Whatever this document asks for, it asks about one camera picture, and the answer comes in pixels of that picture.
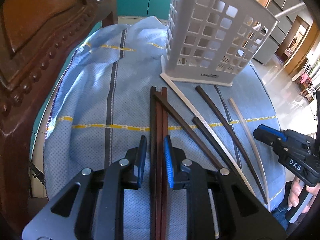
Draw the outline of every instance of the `doorway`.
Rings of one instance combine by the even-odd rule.
[[[279,45],[279,48],[276,51],[276,56],[282,64],[288,62],[289,59],[295,54],[296,50],[299,49],[300,44],[308,33],[307,30],[309,28],[310,25],[307,24],[301,17],[296,17],[286,38]]]

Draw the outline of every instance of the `dark gray stripe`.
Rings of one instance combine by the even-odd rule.
[[[222,95],[221,95],[221,93],[220,93],[220,90],[219,90],[219,88],[218,88],[216,85],[214,85],[214,88],[216,89],[216,91],[217,91],[217,93],[218,93],[218,95],[219,95],[219,97],[220,97],[221,103],[222,103],[222,105],[223,105],[224,111],[226,112],[227,121],[228,121],[228,122],[231,122],[232,120],[231,120],[231,116],[230,116],[228,107],[227,107],[227,105],[226,105],[226,103],[225,103],[225,101],[224,101],[224,99],[223,99],[223,97],[222,97]],[[238,147],[236,146],[235,143],[233,143],[233,147],[234,147],[234,150],[235,150],[235,156],[236,156],[236,159],[237,159],[237,164],[238,164],[239,168],[242,170],[241,160],[240,160],[240,154],[239,154]]]
[[[127,31],[127,29],[122,31],[120,48],[124,47],[126,31]],[[123,57],[124,57],[124,51],[120,50],[119,59],[122,59]],[[116,89],[118,62],[119,61],[116,61],[113,63],[112,70],[111,70],[110,89],[109,89],[109,93],[108,93],[108,97],[107,97],[106,125],[112,124],[112,122],[113,122],[113,101],[114,101],[114,92]],[[106,168],[111,164],[111,161],[112,161],[112,129],[106,128],[104,145],[105,145],[104,167]]]

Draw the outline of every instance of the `reddish brown chopstick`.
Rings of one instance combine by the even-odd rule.
[[[162,96],[168,100],[167,88],[162,88]],[[166,226],[167,226],[167,193],[168,193],[168,178],[167,178],[167,167],[165,163],[163,142],[164,138],[168,135],[168,113],[162,108],[162,210],[161,210],[161,240],[165,240]]]
[[[168,134],[168,114],[153,98],[156,88],[150,89],[150,239],[165,240],[167,220],[167,171],[163,152],[164,137]],[[162,88],[167,100],[167,88]]]
[[[221,163],[212,154],[209,148],[204,142],[198,137],[198,135],[190,128],[185,120],[178,114],[178,112],[168,103],[168,101],[159,92],[153,94],[157,102],[161,103],[162,107],[173,117],[174,120],[182,127],[182,129],[190,136],[190,138],[198,145],[198,147],[204,152],[209,158],[211,163],[219,170],[223,168]]]
[[[162,107],[156,102],[156,240],[161,236],[161,210],[162,210],[162,167],[163,167],[163,142],[162,142]]]

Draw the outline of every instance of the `human hand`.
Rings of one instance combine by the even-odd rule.
[[[294,180],[291,184],[291,189],[290,189],[290,194],[288,197],[288,206],[289,207],[296,207],[299,204],[299,195],[302,191],[302,187],[299,185],[300,179],[295,176]],[[320,189],[320,184],[318,183],[315,187],[309,187],[306,186],[306,190],[307,192],[311,193],[313,196],[311,198],[311,200],[309,201],[308,205],[305,206],[305,208],[303,209],[302,213],[306,213],[309,211],[311,205],[313,204],[318,192]]]

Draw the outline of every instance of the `printed logo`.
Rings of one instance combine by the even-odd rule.
[[[203,74],[203,73],[201,73],[201,75],[200,76],[204,76],[204,77],[212,77],[212,78],[217,78],[217,77],[219,77],[219,76],[217,76],[217,75],[213,75],[213,74]]]
[[[293,159],[290,159],[289,164],[294,167],[297,171],[301,170],[301,165],[299,165],[296,161]]]

